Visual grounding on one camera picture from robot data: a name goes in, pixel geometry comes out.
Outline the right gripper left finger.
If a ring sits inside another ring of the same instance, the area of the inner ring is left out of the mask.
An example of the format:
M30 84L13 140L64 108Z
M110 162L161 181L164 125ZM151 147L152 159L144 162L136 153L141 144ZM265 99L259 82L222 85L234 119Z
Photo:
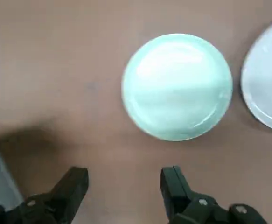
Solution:
M71 167L51 191L30 196L8 211L0 205L0 224L70 224L88 187L88 169Z

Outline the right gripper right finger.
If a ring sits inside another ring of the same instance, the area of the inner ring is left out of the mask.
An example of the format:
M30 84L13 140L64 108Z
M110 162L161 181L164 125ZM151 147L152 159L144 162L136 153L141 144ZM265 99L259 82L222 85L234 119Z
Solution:
M253 207L236 203L226 210L215 198L193 191L179 166L164 167L160 189L170 224L266 224Z

